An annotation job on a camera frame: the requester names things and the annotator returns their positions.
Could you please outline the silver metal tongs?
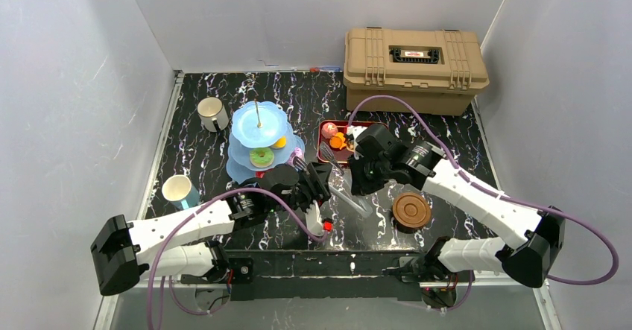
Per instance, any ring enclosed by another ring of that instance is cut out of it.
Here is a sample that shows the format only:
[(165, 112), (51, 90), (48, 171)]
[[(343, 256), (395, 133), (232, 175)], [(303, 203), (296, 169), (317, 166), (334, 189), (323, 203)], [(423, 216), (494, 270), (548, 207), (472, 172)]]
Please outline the silver metal tongs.
[(332, 164), (327, 160), (324, 163), (329, 163), (332, 166), (332, 173), (329, 177), (331, 197), (336, 197), (345, 206), (357, 212), (361, 218), (368, 218), (373, 213), (373, 207), (368, 203), (366, 197), (351, 194), (351, 176), (344, 172), (338, 162)]

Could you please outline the purple glazed donut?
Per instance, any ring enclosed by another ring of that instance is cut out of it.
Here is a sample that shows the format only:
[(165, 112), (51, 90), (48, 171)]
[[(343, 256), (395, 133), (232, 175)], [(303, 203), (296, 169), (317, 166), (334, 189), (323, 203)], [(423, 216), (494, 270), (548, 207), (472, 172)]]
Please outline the purple glazed donut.
[(288, 165), (295, 166), (295, 161), (297, 159), (304, 160), (304, 151), (300, 147), (295, 147), (293, 152), (291, 153), (288, 161), (286, 162)]

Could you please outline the red rectangular tray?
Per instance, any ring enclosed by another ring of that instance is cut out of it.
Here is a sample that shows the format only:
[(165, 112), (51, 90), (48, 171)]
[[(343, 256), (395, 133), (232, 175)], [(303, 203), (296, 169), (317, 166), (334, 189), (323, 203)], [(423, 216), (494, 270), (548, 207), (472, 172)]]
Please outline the red rectangular tray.
[[(344, 134), (345, 134), (346, 127), (348, 126), (347, 121), (344, 121), (344, 120), (325, 120), (320, 123), (320, 126), (325, 122), (333, 122), (334, 124), (338, 126), (338, 132), (342, 132)], [(351, 125), (361, 125), (368, 128), (369, 126), (373, 124), (381, 124), (385, 126), (385, 124), (382, 122), (374, 122), (374, 121), (354, 121)], [(316, 142), (318, 159), (321, 162), (327, 162), (326, 156), (332, 155), (336, 162), (346, 166), (347, 159), (354, 154), (356, 141), (349, 144), (347, 143), (347, 147), (343, 150), (333, 150), (329, 146), (329, 140), (323, 138), (320, 135), (320, 126), (318, 128), (317, 142)]]

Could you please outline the yellow cake slice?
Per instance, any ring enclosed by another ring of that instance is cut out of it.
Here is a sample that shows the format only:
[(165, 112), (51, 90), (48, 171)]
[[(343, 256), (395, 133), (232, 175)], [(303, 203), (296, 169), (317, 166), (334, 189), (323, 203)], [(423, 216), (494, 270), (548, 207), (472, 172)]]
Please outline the yellow cake slice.
[(285, 136), (283, 136), (280, 139), (278, 139), (274, 144), (272, 144), (271, 148), (273, 148), (273, 149), (281, 149), (281, 148), (285, 147), (286, 144), (287, 144), (287, 138)]

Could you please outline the red glazed donut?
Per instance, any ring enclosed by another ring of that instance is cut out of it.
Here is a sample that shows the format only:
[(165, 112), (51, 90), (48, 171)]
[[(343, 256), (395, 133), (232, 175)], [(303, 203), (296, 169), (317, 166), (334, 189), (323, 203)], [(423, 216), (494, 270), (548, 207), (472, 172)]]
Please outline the red glazed donut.
[(269, 173), (271, 171), (271, 169), (265, 170), (265, 171), (257, 171), (256, 172), (256, 177), (259, 179), (263, 179), (266, 175), (266, 173)]

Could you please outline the green glazed donut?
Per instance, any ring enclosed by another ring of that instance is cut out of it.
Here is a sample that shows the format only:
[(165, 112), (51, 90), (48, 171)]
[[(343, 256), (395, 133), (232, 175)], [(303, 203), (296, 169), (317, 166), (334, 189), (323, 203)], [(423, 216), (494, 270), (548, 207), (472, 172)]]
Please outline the green glazed donut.
[(268, 168), (274, 162), (274, 152), (270, 147), (257, 147), (249, 152), (249, 160), (252, 166)]

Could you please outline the blue three-tier cake stand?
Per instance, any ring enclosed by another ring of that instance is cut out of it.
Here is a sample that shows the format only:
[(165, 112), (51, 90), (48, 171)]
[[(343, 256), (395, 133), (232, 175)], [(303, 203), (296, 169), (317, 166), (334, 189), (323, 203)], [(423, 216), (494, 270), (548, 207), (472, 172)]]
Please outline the blue three-tier cake stand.
[[(274, 162), (268, 168), (251, 165), (249, 152), (257, 147), (271, 147), (285, 136), (287, 144), (281, 149), (272, 149)], [(235, 111), (229, 134), (228, 161), (226, 171), (235, 183), (256, 177), (257, 171), (272, 169), (285, 164), (294, 148), (300, 144), (305, 151), (304, 141), (294, 132), (288, 115), (271, 101), (249, 101)]]

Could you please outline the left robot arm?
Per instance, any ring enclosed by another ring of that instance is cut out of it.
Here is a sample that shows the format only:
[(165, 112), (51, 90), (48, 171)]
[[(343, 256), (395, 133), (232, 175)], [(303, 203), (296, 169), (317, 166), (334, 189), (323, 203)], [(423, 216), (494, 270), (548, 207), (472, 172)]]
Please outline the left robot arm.
[(319, 215), (331, 197), (331, 172), (332, 166), (321, 162), (302, 170), (281, 164), (254, 178), (253, 186), (227, 191), (199, 206), (144, 220), (109, 218), (90, 246), (101, 295), (123, 293), (151, 276), (218, 281), (230, 262), (210, 238), (263, 224), (274, 212), (304, 212), (299, 225), (322, 238), (332, 225)]

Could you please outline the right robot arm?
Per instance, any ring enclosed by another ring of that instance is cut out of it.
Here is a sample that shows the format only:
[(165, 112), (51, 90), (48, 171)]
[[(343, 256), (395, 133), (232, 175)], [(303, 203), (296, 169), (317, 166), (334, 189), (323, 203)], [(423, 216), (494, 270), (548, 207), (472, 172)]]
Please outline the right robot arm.
[(425, 256), (436, 273), (483, 270), (505, 273), (514, 281), (539, 288), (563, 243), (565, 220), (502, 200), (488, 184), (453, 166), (439, 147), (402, 143), (383, 124), (348, 127), (355, 153), (347, 164), (354, 195), (369, 195), (394, 180), (412, 185), (452, 204), (495, 233), (493, 238), (440, 238)]

